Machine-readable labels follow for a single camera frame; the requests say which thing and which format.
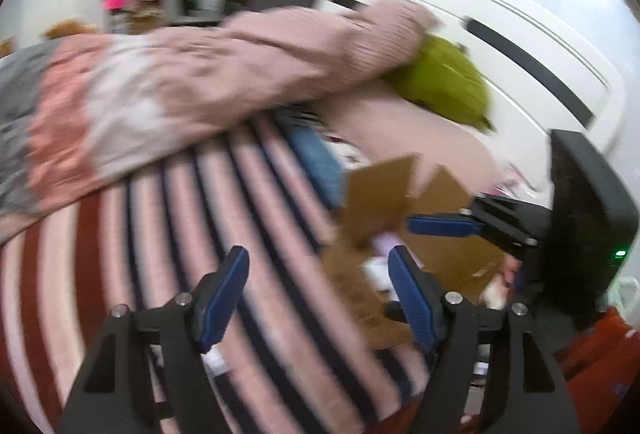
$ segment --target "gray blanket section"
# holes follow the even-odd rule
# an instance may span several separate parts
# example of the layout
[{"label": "gray blanket section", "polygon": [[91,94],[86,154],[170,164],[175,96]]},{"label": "gray blanket section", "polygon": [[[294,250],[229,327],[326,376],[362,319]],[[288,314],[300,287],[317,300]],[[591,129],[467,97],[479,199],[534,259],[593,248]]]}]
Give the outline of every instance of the gray blanket section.
[{"label": "gray blanket section", "polygon": [[0,60],[0,215],[37,210],[37,198],[27,185],[29,126],[42,74],[59,43],[36,44]]}]

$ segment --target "comforter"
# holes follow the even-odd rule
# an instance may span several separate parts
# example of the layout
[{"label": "comforter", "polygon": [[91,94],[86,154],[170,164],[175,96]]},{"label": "comforter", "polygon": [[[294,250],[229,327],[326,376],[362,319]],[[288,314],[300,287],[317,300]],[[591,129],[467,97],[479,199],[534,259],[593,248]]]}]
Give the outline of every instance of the comforter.
[{"label": "comforter", "polygon": [[413,57],[435,25],[409,0],[338,16],[245,13],[221,28],[74,35],[0,61],[0,241],[247,115],[347,90]]}]

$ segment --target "pink blanket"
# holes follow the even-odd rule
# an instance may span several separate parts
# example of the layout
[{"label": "pink blanket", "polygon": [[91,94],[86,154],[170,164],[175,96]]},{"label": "pink blanket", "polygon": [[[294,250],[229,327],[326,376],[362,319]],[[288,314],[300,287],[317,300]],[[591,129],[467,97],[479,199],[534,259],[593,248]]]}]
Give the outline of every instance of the pink blanket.
[{"label": "pink blanket", "polygon": [[288,8],[216,29],[67,37],[24,140],[37,201],[25,213],[60,208],[257,110],[374,78],[409,61],[435,23],[411,1],[379,0],[349,16]]}]

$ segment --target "open cardboard box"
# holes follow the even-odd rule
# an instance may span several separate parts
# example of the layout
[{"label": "open cardboard box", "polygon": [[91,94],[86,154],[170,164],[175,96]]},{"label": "open cardboard box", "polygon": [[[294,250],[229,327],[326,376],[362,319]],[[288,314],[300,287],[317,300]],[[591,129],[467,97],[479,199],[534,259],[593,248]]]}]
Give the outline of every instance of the open cardboard box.
[{"label": "open cardboard box", "polygon": [[335,242],[322,252],[324,272],[374,350],[407,342],[411,332],[406,324],[383,315],[388,292],[376,291],[360,267],[377,255],[370,245],[372,237],[394,231],[425,271],[447,291],[459,291],[471,302],[478,300],[504,258],[502,250],[481,237],[428,237],[406,230],[406,218],[413,213],[457,213],[471,201],[444,167],[419,197],[408,197],[414,161],[405,157],[348,173],[340,229]]}]

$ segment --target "blue rubber pad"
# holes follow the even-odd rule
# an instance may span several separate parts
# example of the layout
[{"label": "blue rubber pad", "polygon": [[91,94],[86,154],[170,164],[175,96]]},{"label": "blue rubber pad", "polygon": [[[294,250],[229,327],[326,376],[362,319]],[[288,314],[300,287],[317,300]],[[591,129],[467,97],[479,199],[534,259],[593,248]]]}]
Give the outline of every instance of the blue rubber pad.
[{"label": "blue rubber pad", "polygon": [[437,343],[433,313],[426,298],[422,295],[417,281],[406,265],[407,261],[414,261],[408,252],[403,255],[401,248],[404,247],[396,246],[389,253],[389,277],[394,284],[400,306],[414,334],[415,342],[428,352]]},{"label": "blue rubber pad", "polygon": [[245,248],[233,247],[225,258],[225,264],[227,262],[230,266],[225,266],[226,273],[205,311],[202,336],[198,341],[203,353],[222,340],[249,277],[249,252]]},{"label": "blue rubber pad", "polygon": [[406,227],[416,235],[435,235],[438,237],[468,237],[481,232],[481,226],[475,221],[453,214],[452,217],[437,215],[412,215],[407,219]]}]

